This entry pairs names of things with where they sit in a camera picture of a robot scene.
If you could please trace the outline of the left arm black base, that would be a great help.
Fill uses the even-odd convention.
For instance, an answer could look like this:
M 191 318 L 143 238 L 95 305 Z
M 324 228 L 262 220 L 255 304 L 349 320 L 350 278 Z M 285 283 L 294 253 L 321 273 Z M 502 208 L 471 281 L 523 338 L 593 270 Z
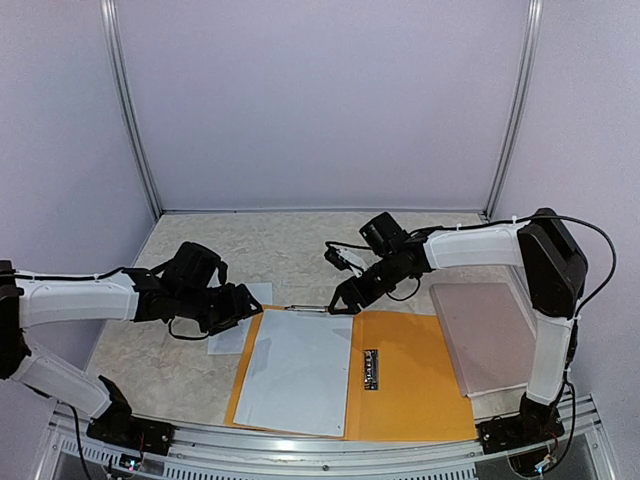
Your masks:
M 114 382 L 99 375 L 109 394 L 108 408 L 90 421 L 89 438 L 107 444 L 167 456 L 175 433 L 175 426 L 168 422 L 136 417 L 124 394 Z

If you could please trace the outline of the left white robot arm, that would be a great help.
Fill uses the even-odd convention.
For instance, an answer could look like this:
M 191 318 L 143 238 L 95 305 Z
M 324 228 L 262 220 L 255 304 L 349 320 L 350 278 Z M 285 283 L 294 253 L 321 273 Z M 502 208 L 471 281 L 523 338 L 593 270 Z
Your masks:
M 118 267 L 86 275 L 41 274 L 1 263 L 1 377 L 19 382 L 99 420 L 121 445 L 140 424 L 113 381 L 91 376 L 31 343 L 35 327 L 85 321 L 197 323 L 202 338 L 222 333 L 261 312 L 244 284 L 227 279 L 226 262 L 193 242 L 153 268 Z

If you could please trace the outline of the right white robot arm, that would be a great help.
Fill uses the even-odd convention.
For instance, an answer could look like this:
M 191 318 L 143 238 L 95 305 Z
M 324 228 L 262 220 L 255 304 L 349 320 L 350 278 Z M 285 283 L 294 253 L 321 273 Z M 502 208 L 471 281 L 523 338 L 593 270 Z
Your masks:
M 541 405 L 561 392 L 569 365 L 575 316 L 588 271 L 585 254 L 551 208 L 533 215 L 461 227 L 432 226 L 408 232 L 389 213 L 360 230 L 376 263 L 339 284 L 327 310 L 356 315 L 408 279 L 469 266 L 512 266 L 523 270 L 536 340 L 526 397 L 531 405 L 513 419 L 511 433 L 523 444 L 535 442 L 551 424 Z

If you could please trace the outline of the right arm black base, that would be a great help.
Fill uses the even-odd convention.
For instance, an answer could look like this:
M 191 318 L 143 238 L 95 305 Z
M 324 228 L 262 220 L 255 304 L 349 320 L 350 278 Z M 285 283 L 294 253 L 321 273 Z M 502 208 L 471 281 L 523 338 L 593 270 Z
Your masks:
M 549 405 L 544 405 L 523 394 L 516 415 L 496 416 L 477 424 L 483 453 L 517 449 L 562 436 L 565 429 L 558 403 L 559 398 L 556 398 Z

